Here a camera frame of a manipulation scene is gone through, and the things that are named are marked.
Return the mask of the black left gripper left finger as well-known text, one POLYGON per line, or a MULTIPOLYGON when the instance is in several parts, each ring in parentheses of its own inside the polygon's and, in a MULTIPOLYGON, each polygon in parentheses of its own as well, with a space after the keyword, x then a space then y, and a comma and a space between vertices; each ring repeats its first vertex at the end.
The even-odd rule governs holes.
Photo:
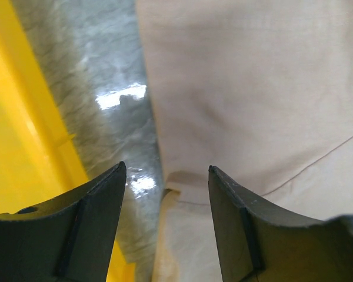
POLYGON ((105 281, 126 165, 17 213, 0 214, 0 281, 105 281))

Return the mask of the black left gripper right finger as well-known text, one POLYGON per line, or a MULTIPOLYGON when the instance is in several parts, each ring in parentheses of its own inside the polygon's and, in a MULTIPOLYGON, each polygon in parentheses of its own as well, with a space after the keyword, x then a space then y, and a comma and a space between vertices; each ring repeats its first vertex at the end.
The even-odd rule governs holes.
POLYGON ((215 166, 208 189, 224 281, 353 281, 353 215, 294 213, 215 166))

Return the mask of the beige t-shirt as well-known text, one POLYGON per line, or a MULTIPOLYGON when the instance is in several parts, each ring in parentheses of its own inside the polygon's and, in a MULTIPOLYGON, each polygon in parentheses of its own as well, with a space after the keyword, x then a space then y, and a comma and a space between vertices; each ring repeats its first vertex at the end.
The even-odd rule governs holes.
POLYGON ((153 281, 220 281, 208 168, 353 214, 353 1, 137 1, 163 168, 153 281))

